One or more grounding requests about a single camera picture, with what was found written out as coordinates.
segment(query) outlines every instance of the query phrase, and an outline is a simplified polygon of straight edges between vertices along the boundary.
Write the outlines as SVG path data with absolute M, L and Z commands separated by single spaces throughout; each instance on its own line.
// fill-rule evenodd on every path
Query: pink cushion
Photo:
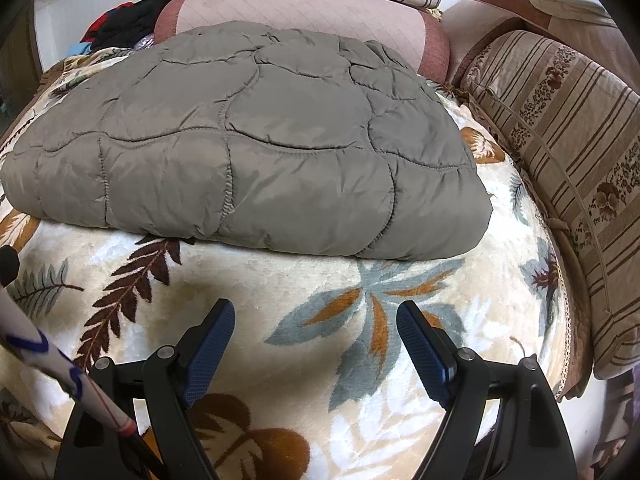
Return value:
M 172 0 L 156 23 L 156 43 L 203 25 L 244 20 L 377 40 L 416 72 L 443 83 L 449 40 L 427 12 L 388 0 Z

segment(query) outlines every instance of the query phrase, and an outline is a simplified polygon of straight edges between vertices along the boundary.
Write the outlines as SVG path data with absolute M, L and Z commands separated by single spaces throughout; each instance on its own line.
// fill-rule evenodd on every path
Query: silver bolt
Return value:
M 525 357 L 522 360 L 522 365 L 527 369 L 527 370 L 535 370 L 536 368 L 538 368 L 538 363 L 536 362 L 536 360 L 533 357 Z
M 163 346 L 161 349 L 158 350 L 158 357 L 161 359 L 168 359 L 169 357 L 173 356 L 174 353 L 175 353 L 174 347 Z
M 108 357 L 101 357 L 100 359 L 98 359 L 95 362 L 95 367 L 98 368 L 98 370 L 104 370 L 105 368 L 109 367 L 110 364 L 110 359 Z
M 476 353 L 471 348 L 461 348 L 458 350 L 458 356 L 465 361 L 473 361 Z

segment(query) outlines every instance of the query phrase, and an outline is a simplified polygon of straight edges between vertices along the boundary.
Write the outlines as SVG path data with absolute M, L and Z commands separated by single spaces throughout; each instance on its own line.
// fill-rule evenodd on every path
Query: brown flower print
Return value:
M 548 76 L 546 84 L 553 90 L 558 90 L 562 86 L 564 73 L 556 66 L 550 66 L 546 69 L 545 74 Z
M 595 201 L 600 215 L 605 220 L 612 220 L 618 215 L 620 191 L 613 184 L 609 182 L 600 184 L 596 190 Z

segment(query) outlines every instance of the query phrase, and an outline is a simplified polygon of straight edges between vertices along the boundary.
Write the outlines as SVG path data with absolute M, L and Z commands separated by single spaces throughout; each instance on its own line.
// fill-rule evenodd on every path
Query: blue gripper pad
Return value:
M 187 366 L 182 401 L 188 408 L 207 393 L 220 359 L 231 339 L 236 325 L 236 311 L 233 304 L 229 300 L 218 300 L 202 325 L 194 328 L 206 330 L 207 325 L 210 325 L 208 332 L 198 334 L 202 338 L 201 343 L 194 349 Z
M 455 374 L 455 359 L 413 301 L 400 304 L 396 326 L 428 396 L 448 406 L 452 394 L 447 386 Z

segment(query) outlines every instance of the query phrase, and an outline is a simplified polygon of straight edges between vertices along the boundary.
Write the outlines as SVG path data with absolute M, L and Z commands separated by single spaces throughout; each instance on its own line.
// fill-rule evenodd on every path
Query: pile of clothes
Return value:
M 80 56 L 109 46 L 141 50 L 154 44 L 154 27 L 171 0 L 126 2 L 95 20 L 66 56 Z

